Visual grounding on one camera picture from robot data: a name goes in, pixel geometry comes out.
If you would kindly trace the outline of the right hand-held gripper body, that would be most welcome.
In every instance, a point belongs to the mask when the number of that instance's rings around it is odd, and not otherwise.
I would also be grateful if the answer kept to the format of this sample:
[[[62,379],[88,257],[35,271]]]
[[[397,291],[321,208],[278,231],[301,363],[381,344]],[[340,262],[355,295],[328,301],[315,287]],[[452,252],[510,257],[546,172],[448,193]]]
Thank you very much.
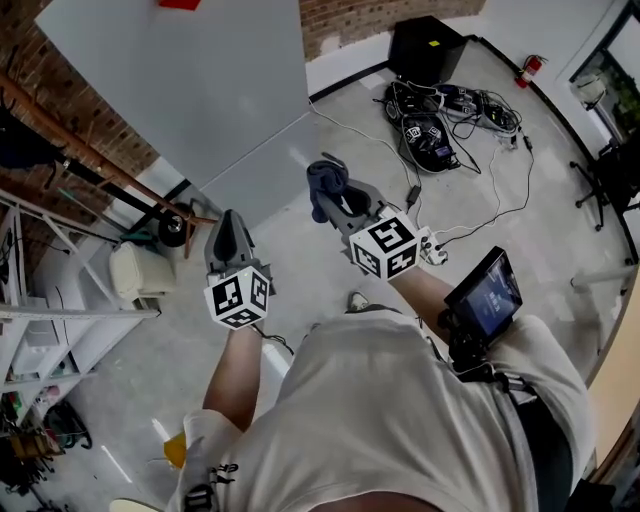
[[[362,213],[335,208],[335,228],[343,253],[364,274],[391,280],[415,267],[419,259],[418,230],[400,209],[385,202]]]

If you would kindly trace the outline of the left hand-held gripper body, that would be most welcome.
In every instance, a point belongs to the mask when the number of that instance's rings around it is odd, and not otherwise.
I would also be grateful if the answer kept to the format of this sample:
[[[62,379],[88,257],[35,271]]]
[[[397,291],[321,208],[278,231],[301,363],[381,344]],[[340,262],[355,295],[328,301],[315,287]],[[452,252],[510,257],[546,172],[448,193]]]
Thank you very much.
[[[273,294],[269,264],[252,260],[240,266],[227,266],[211,259],[207,267],[204,297],[215,323],[237,331],[267,317]]]

